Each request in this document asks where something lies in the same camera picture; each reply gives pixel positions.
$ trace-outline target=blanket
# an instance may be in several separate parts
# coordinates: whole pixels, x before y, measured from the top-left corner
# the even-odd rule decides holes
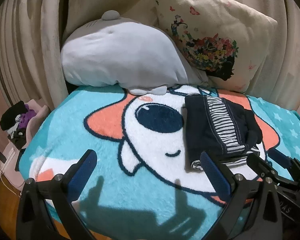
[[[123,240],[201,239],[225,203],[204,171],[186,161],[184,100],[189,93],[223,97],[253,110],[263,133],[260,157],[291,178],[267,150],[276,147],[300,160],[295,112],[261,98],[185,85],[163,96],[139,97],[118,85],[78,88],[44,121],[20,160],[20,172],[25,179],[52,179],[93,149],[97,166],[73,202],[89,229]],[[246,163],[230,169],[258,179]],[[48,206],[59,220],[53,204]]]

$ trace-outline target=pillow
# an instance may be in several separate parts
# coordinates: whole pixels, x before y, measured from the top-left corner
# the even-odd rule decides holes
[[[234,0],[154,0],[159,27],[217,88],[245,92],[277,22]]]
[[[74,85],[119,83],[131,93],[165,94],[176,84],[205,84],[204,71],[192,68],[160,29],[107,11],[75,30],[64,43],[61,65]]]

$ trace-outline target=purple cloth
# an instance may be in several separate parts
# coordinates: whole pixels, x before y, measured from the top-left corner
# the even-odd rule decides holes
[[[18,129],[21,128],[26,128],[30,119],[34,116],[36,116],[36,112],[33,109],[30,109],[29,106],[27,104],[25,104],[26,109],[28,110],[28,112],[26,112],[25,114],[22,114],[20,117],[20,123],[18,125]]]

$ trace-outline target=floral cushion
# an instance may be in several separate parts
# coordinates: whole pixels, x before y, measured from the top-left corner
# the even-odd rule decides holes
[[[154,0],[159,27],[215,86],[245,92],[277,22],[234,0]]]

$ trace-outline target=white plush toy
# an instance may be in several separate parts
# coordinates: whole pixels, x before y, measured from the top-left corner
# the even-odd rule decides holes
[[[176,84],[206,85],[172,39],[158,28],[107,11],[75,30],[61,50],[66,80],[101,87],[119,83],[134,95],[163,95]]]

